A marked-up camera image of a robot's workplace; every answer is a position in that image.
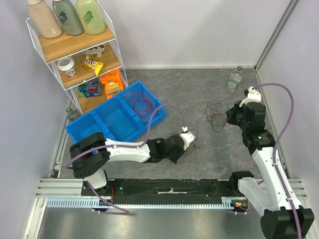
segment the yellow-green bottle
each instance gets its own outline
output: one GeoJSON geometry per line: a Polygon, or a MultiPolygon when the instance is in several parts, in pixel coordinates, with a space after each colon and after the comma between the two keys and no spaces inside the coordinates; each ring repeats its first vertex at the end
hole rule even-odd
{"type": "Polygon", "coordinates": [[[75,7],[86,33],[95,35],[105,30],[100,8],[95,0],[77,0],[75,7]]]}

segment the clear bottle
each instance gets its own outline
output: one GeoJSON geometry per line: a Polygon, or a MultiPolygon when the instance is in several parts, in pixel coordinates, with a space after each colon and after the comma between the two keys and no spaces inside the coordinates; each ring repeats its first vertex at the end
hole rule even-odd
{"type": "Polygon", "coordinates": [[[65,109],[67,112],[67,118],[70,122],[75,121],[77,118],[81,117],[81,113],[77,109],[72,109],[71,107],[68,107],[65,109]]]}
{"type": "Polygon", "coordinates": [[[27,0],[28,13],[45,38],[55,38],[62,34],[62,30],[51,8],[42,0],[27,0]]]}
{"type": "Polygon", "coordinates": [[[52,8],[66,34],[76,36],[84,31],[70,0],[53,0],[52,8]]]}
{"type": "Polygon", "coordinates": [[[241,72],[243,70],[243,68],[241,66],[237,67],[237,70],[233,71],[230,76],[229,76],[229,80],[227,82],[226,88],[230,91],[234,91],[241,79],[243,78],[243,73],[241,72]]]}
{"type": "Polygon", "coordinates": [[[95,0],[77,0],[75,6],[87,34],[95,35],[105,30],[100,7],[95,0]]]}

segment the white wire shelf frame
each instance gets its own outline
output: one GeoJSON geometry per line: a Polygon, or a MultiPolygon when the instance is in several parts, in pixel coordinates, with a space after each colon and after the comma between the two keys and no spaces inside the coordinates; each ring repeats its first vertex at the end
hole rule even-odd
{"type": "Polygon", "coordinates": [[[107,72],[110,72],[110,71],[113,71],[115,69],[118,69],[118,68],[121,68],[122,69],[122,72],[124,73],[124,75],[121,74],[121,79],[124,83],[124,85],[127,87],[128,86],[128,80],[127,80],[127,76],[126,76],[126,72],[125,72],[125,68],[124,68],[124,65],[123,65],[123,60],[122,60],[122,56],[121,56],[121,52],[120,52],[120,48],[119,48],[119,44],[118,44],[118,40],[117,40],[117,37],[116,37],[116,33],[115,33],[115,29],[114,29],[114,25],[113,25],[113,22],[112,20],[110,19],[110,17],[108,16],[108,14],[105,12],[105,10],[103,9],[102,5],[96,1],[97,4],[99,5],[100,7],[100,10],[101,10],[101,13],[102,13],[102,17],[103,17],[103,20],[104,22],[107,24],[108,28],[111,30],[111,32],[113,33],[114,35],[114,38],[111,38],[111,39],[107,39],[106,41],[103,41],[103,42],[99,42],[98,44],[94,44],[94,45],[90,45],[88,46],[87,48],[83,48],[77,52],[73,52],[72,54],[69,54],[69,55],[65,55],[63,57],[60,57],[56,60],[53,60],[53,61],[49,61],[49,62],[46,62],[45,61],[45,57],[44,57],[44,54],[43,54],[43,51],[42,51],[42,48],[41,48],[41,44],[40,44],[40,41],[39,41],[39,38],[38,38],[38,35],[40,34],[40,31],[37,29],[36,25],[34,24],[34,22],[32,21],[31,18],[27,18],[26,19],[26,24],[27,24],[27,27],[28,27],[28,30],[29,30],[29,33],[30,33],[30,37],[31,37],[31,40],[32,40],[32,44],[33,44],[33,47],[34,49],[37,51],[37,53],[39,54],[39,56],[42,58],[42,60],[45,62],[45,64],[47,65],[47,67],[49,68],[49,70],[51,71],[51,73],[53,74],[53,76],[56,78],[56,80],[59,82],[59,84],[61,85],[61,87],[63,88],[63,90],[65,91],[65,93],[68,95],[68,97],[70,98],[71,102],[76,106],[76,108],[82,113],[82,109],[81,109],[81,106],[78,102],[78,99],[76,97],[76,93],[74,91],[75,87],[78,87],[79,85],[85,83],[85,82],[88,82],[100,75],[103,75],[107,72]],[[95,46],[98,46],[98,45],[101,45],[101,44],[105,44],[105,43],[108,43],[110,44],[110,46],[112,47],[115,55],[117,56],[117,58],[119,59],[121,65],[120,66],[117,66],[115,68],[112,68],[110,70],[108,70],[107,72],[104,72],[103,74],[100,74],[98,76],[93,76],[93,77],[89,77],[88,79],[85,79],[83,81],[80,81],[80,82],[77,82],[71,86],[68,86],[68,87],[65,87],[63,86],[63,82],[62,82],[62,79],[61,79],[61,75],[60,75],[60,72],[58,70],[58,67],[57,67],[57,61],[61,58],[64,58],[64,57],[68,57],[68,56],[72,56],[72,55],[75,55],[77,53],[80,53],[84,50],[87,50],[87,49],[90,49],[92,47],[95,47],[95,46]]]}

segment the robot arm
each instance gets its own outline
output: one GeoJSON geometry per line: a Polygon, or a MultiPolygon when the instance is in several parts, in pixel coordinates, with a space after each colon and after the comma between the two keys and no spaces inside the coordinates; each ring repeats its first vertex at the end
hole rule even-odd
{"type": "Polygon", "coordinates": [[[102,188],[107,185],[107,176],[101,169],[106,162],[158,163],[168,158],[171,162],[177,163],[194,140],[195,135],[185,130],[180,135],[175,134],[167,139],[149,139],[144,145],[143,142],[129,143],[105,139],[102,133],[94,133],[70,147],[71,158],[93,147],[101,148],[85,153],[74,161],[73,174],[75,178],[84,178],[89,181],[94,189],[102,188]]]}
{"type": "Polygon", "coordinates": [[[238,101],[226,112],[227,121],[241,128],[243,143],[257,163],[268,193],[257,184],[250,172],[234,172],[230,177],[231,185],[234,190],[243,193],[254,206],[261,217],[261,228],[267,239],[298,238],[291,200],[297,209],[304,238],[315,219],[314,214],[311,209],[302,207],[293,192],[278,152],[275,162],[273,161],[275,140],[271,133],[265,130],[266,107],[260,103],[260,93],[250,87],[245,90],[245,95],[246,99],[238,101]],[[287,197],[283,184],[289,191],[290,198],[287,197]]]}

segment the green bottle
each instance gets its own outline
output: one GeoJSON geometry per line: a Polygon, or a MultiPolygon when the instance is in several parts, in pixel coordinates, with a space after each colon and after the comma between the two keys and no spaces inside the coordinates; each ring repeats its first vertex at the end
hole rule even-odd
{"type": "Polygon", "coordinates": [[[75,6],[87,34],[95,35],[105,30],[100,7],[95,0],[77,0],[75,6]]]}
{"type": "Polygon", "coordinates": [[[66,34],[76,36],[84,31],[70,0],[53,0],[52,8],[66,34]]]}

